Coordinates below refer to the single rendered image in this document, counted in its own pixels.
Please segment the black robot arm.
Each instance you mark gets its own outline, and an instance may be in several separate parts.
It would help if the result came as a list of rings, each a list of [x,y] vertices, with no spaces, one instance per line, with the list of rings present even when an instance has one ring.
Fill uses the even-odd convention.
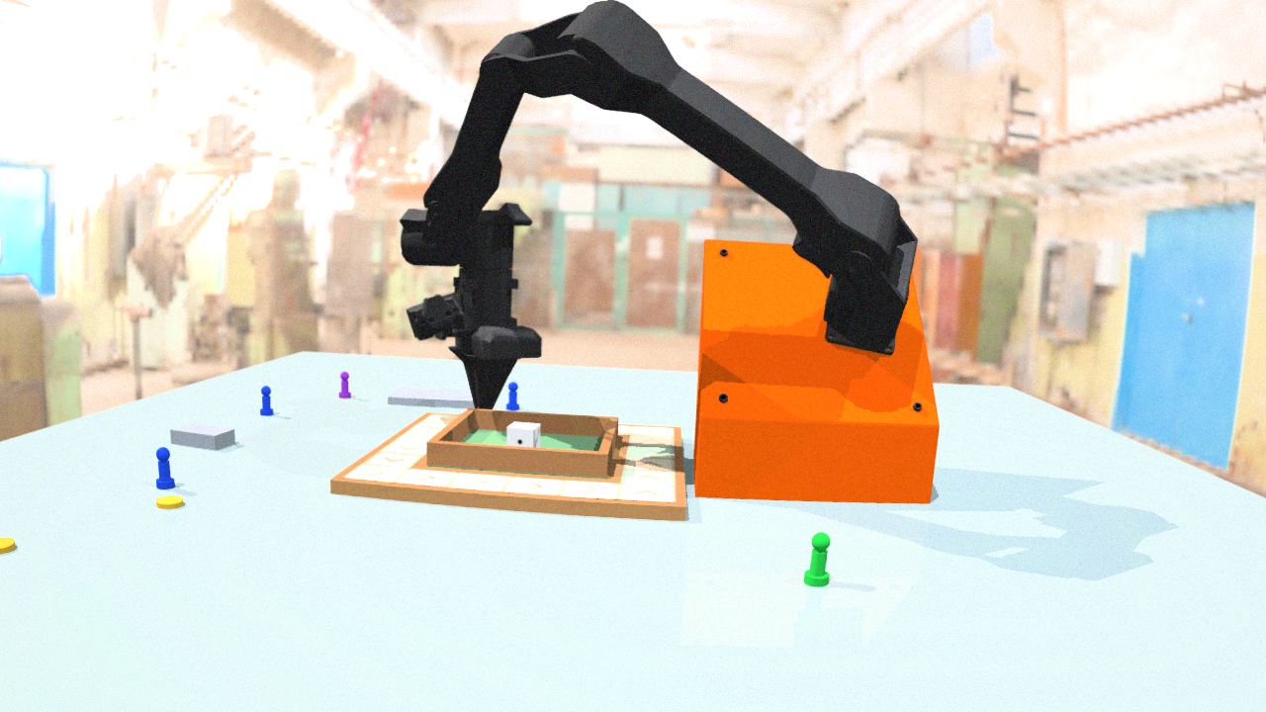
[[[406,264],[511,269],[511,227],[532,226],[530,217],[513,203],[484,207],[500,185],[503,137],[524,92],[641,114],[699,149],[784,212],[796,231],[794,252],[825,279],[832,274],[825,341],[893,355],[918,242],[898,200],[858,174],[817,165],[748,117],[679,66],[660,32],[617,0],[514,32],[485,54],[425,209],[406,209],[399,220]]]

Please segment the white die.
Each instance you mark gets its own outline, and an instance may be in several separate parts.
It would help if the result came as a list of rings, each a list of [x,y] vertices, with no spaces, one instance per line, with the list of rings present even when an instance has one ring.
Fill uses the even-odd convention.
[[[506,428],[506,446],[541,448],[541,423],[513,422]]]

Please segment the green game pawn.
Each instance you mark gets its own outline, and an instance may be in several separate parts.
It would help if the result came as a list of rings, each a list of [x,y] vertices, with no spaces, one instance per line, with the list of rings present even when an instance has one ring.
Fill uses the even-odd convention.
[[[819,532],[813,536],[812,546],[812,563],[810,571],[804,573],[804,584],[810,587],[825,587],[829,582],[829,574],[825,571],[827,554],[825,550],[829,547],[829,536]]]

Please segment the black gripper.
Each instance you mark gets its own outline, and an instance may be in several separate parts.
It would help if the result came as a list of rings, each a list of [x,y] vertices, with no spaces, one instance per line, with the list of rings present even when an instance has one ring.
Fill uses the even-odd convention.
[[[518,359],[542,357],[543,338],[510,315],[511,289],[518,289],[511,269],[460,269],[454,281],[460,290],[462,281],[471,289],[479,327],[461,329],[461,319],[460,327],[443,329],[436,337],[454,337],[448,350],[463,362],[475,408],[492,409]]]

